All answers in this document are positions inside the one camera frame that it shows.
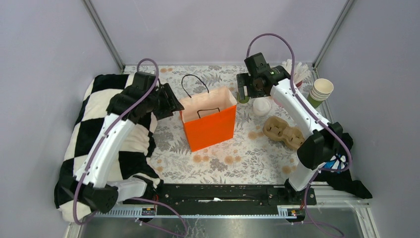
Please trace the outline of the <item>green paper coffee cup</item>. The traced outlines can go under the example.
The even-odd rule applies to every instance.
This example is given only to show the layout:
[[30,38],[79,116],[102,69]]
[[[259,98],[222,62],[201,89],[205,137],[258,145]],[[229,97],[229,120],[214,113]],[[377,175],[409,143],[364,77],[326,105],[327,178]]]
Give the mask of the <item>green paper coffee cup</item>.
[[240,97],[240,95],[237,93],[237,95],[236,95],[236,100],[237,100],[237,102],[238,103],[240,103],[240,104],[246,104],[246,103],[248,103],[249,102],[249,97],[248,96],[245,96],[244,98],[241,98]]

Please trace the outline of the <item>orange paper gift bag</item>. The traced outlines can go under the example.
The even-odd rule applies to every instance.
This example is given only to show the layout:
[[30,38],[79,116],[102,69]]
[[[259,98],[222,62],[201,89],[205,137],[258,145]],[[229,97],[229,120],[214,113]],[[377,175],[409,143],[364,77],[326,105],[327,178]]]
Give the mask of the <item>orange paper gift bag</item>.
[[226,86],[180,99],[186,139],[192,152],[232,139],[237,100]]

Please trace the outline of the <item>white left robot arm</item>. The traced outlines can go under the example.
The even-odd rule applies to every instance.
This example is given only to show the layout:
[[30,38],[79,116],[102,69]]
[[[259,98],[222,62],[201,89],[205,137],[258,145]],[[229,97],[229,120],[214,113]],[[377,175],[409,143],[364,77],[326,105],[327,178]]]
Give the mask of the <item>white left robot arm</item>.
[[184,109],[170,85],[161,84],[154,74],[136,72],[127,78],[132,84],[110,99],[87,159],[75,173],[63,175],[58,181],[58,187],[75,202],[95,212],[107,213],[116,203],[134,197],[143,204],[152,201],[150,178],[134,175],[108,181],[108,175],[123,142],[141,120],[164,119]]

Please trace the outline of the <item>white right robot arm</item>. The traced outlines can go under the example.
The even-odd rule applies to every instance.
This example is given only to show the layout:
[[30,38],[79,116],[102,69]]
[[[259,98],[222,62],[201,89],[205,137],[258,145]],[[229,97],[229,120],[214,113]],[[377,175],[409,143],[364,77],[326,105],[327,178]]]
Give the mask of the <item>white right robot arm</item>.
[[246,56],[247,72],[237,74],[240,100],[271,96],[282,105],[302,132],[304,142],[297,150],[299,163],[295,172],[285,182],[284,198],[297,204],[304,197],[304,190],[312,183],[324,164],[343,148],[348,164],[352,155],[342,140],[343,127],[330,123],[319,115],[303,97],[293,82],[292,74],[282,66],[271,67],[262,53]]

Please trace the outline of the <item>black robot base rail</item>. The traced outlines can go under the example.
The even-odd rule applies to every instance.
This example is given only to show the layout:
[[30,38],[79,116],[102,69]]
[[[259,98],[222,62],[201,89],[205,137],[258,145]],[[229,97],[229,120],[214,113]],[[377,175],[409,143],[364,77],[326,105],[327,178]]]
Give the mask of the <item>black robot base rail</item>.
[[143,198],[159,202],[158,215],[280,216],[281,208],[303,209],[303,192],[282,185],[170,184],[148,188]]

